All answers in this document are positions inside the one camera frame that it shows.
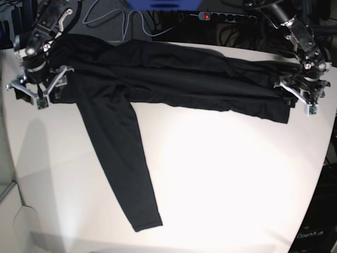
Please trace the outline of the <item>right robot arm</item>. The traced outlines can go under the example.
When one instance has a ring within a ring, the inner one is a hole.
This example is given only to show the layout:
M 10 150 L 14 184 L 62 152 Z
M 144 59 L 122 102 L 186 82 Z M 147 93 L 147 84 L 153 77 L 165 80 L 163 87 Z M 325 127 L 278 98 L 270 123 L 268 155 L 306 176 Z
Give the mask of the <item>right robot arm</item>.
M 38 110 L 45 109 L 51 105 L 51 93 L 59 95 L 62 87 L 67 85 L 66 73 L 74 69 L 67 65 L 50 68 L 49 52 L 55 41 L 78 22 L 82 5 L 82 1 L 77 1 L 75 16 L 65 26 L 65 19 L 74 13 L 69 1 L 42 1 L 33 28 L 15 37 L 14 53 L 23 67 L 23 74 L 6 85 L 6 89 L 14 89 L 18 100 L 24 100 Z

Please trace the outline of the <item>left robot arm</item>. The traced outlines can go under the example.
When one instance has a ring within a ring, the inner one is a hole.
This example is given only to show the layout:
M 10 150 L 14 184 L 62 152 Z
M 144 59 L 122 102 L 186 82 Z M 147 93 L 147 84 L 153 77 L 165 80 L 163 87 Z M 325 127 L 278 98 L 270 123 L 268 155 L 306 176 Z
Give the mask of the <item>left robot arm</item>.
M 260 11 L 274 28 L 287 30 L 284 37 L 293 45 L 300 67 L 294 74 L 281 76 L 276 85 L 303 102 L 306 115 L 317 114 L 319 99 L 330 86 L 330 82 L 321 79 L 332 66 L 327 48 L 315 42 L 313 31 L 297 17 L 290 1 L 248 1 L 242 7 Z

